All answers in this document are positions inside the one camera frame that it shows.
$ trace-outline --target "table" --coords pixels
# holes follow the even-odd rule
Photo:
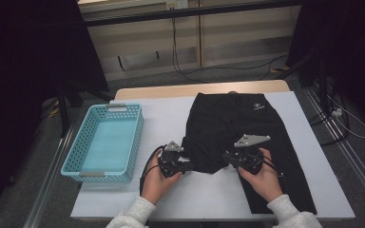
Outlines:
[[[140,102],[145,119],[133,180],[129,184],[85,182],[71,216],[84,220],[110,220],[119,210],[127,209],[139,194],[139,176],[152,150],[158,145],[168,143],[170,139],[183,138],[184,121],[178,120],[187,117],[194,96],[198,92],[229,91],[266,92],[265,98],[283,119],[292,144],[298,152],[298,159],[316,204],[317,218],[354,218],[355,214],[317,143],[296,96],[289,91],[284,81],[121,89],[115,100],[121,103]],[[231,166],[213,175],[197,172],[185,174],[157,206],[151,220],[260,220],[275,217],[251,214],[237,171]]]

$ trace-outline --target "logo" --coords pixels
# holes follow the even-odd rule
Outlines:
[[[262,108],[265,108],[265,106],[259,104],[259,103],[255,103],[254,104],[254,110],[259,110],[259,109],[262,109]]]

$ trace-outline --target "basket handle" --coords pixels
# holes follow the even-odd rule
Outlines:
[[[94,178],[94,177],[105,177],[105,172],[80,172],[79,177]]]
[[[127,111],[126,104],[106,104],[106,108],[110,112]]]

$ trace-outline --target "person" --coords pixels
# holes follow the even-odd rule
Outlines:
[[[264,148],[260,148],[265,159],[271,161],[271,153]],[[107,228],[140,228],[145,227],[145,223],[150,214],[156,209],[157,202],[168,192],[171,186],[179,180],[182,173],[177,173],[171,178],[165,178],[158,165],[158,157],[161,150],[157,151],[147,167],[142,195],[137,197],[131,208],[127,212],[120,212],[107,225]],[[286,227],[322,227],[314,214],[300,212],[290,201],[289,196],[284,195],[280,189],[278,175],[274,169],[268,165],[263,165],[257,175],[238,168],[240,175],[246,179],[267,202],[267,207],[277,216],[279,225],[277,228]]]

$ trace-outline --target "person's right hand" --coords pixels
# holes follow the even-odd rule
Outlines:
[[[271,152],[267,149],[260,148],[263,156],[271,160]],[[278,182],[278,174],[275,170],[265,163],[257,175],[253,175],[245,169],[238,168],[240,175],[246,179],[266,201],[270,202],[283,195]]]

